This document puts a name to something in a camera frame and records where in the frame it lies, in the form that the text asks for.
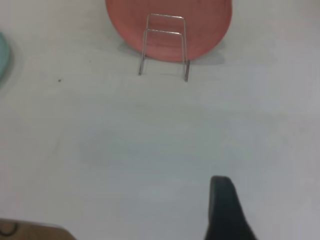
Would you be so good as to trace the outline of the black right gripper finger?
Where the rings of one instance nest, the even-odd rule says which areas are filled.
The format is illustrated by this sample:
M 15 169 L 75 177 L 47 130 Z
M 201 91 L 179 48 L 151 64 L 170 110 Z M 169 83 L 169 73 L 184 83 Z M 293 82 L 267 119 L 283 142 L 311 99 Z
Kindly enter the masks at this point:
M 232 180 L 227 176 L 210 179 L 206 240 L 255 240 Z

